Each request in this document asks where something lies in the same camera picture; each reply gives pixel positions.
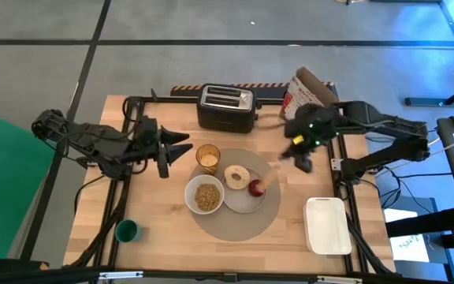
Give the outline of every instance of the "tile floor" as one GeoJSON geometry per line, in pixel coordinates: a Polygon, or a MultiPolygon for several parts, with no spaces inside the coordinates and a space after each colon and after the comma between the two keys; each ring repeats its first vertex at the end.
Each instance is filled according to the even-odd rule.
{"type": "MultiPolygon", "coordinates": [[[[90,39],[103,0],[0,0],[0,39],[90,39]]],[[[454,0],[445,0],[454,18],[454,0]]],[[[454,41],[437,4],[334,0],[113,0],[101,39],[309,39],[454,41]]],[[[0,118],[24,129],[46,108],[66,111],[86,46],[0,46],[0,118]]],[[[427,121],[454,109],[411,108],[405,97],[445,98],[454,93],[454,47],[98,47],[76,114],[97,122],[106,95],[169,94],[175,84],[287,81],[305,65],[336,82],[342,99],[361,99],[380,111],[427,121]]],[[[382,144],[370,144],[375,151],[382,144]]],[[[442,146],[432,146],[437,151],[442,146]]],[[[448,171],[444,155],[424,162],[448,171]]],[[[421,172],[411,164],[400,174],[421,172]]],[[[61,265],[73,222],[73,197],[84,171],[63,161],[34,259],[61,265]]],[[[394,186],[380,177],[383,192],[394,186]]],[[[450,177],[413,178],[416,196],[454,207],[450,177]]]]}

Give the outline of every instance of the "teal mug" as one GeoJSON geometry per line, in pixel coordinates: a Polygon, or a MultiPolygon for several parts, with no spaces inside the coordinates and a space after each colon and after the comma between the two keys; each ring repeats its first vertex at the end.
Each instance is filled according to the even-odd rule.
{"type": "Polygon", "coordinates": [[[121,243],[139,241],[141,233],[141,227],[132,220],[123,220],[115,228],[115,237],[121,243]]]}

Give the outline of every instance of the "wooden table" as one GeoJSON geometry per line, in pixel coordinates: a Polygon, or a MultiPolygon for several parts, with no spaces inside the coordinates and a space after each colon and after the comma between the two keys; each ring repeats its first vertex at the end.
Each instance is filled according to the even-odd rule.
{"type": "MultiPolygon", "coordinates": [[[[110,95],[106,99],[101,124],[121,129],[124,120],[121,104],[124,96],[110,95]]],[[[264,106],[260,114],[277,114],[279,106],[264,106]]],[[[190,134],[185,143],[194,148],[169,168],[169,178],[158,177],[154,162],[147,170],[133,175],[126,219],[143,227],[139,242],[120,244],[117,268],[159,269],[177,271],[239,271],[296,274],[345,273],[342,256],[320,256],[310,252],[305,243],[303,205],[310,197],[333,196],[329,156],[325,147],[312,154],[313,173],[305,174],[282,162],[278,172],[281,203],[277,217],[259,236],[246,241],[223,241],[210,236],[195,223],[184,203],[184,188],[196,167],[195,152],[203,144],[222,148],[244,148],[262,156],[269,164],[279,163],[278,155],[288,145],[283,129],[254,129],[249,134],[221,133],[201,129],[197,124],[195,104],[147,103],[144,113],[157,118],[159,125],[169,130],[190,134]]],[[[260,124],[270,124],[271,119],[260,124]]],[[[364,136],[346,136],[348,155],[366,155],[364,136]]],[[[85,181],[100,175],[97,168],[89,169],[85,181]]],[[[364,179],[374,182],[371,176],[364,179]]],[[[72,263],[98,233],[105,207],[110,180],[103,178],[83,190],[78,211],[69,237],[64,264],[72,263]]],[[[389,239],[386,234],[378,193],[372,185],[355,186],[363,236],[375,254],[388,268],[395,271],[389,239]]],[[[107,263],[112,234],[107,237],[102,263],[107,263]]],[[[359,270],[356,245],[352,240],[354,268],[359,270]]]]}

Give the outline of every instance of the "glass cup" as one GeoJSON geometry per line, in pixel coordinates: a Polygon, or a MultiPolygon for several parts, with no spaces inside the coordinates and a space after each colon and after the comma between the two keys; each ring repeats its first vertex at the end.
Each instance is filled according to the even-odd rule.
{"type": "Polygon", "coordinates": [[[220,161],[220,150],[214,145],[205,144],[197,149],[195,159],[208,174],[214,175],[220,161]]]}

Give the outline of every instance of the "red apple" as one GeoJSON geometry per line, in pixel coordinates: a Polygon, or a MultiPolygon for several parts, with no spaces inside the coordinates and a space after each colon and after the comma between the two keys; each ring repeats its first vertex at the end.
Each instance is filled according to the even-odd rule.
{"type": "Polygon", "coordinates": [[[263,196],[264,193],[266,192],[265,190],[261,190],[259,188],[259,185],[260,185],[260,180],[253,180],[253,181],[250,181],[250,183],[248,184],[248,192],[250,193],[251,196],[254,196],[254,197],[260,197],[260,196],[263,196]]]}

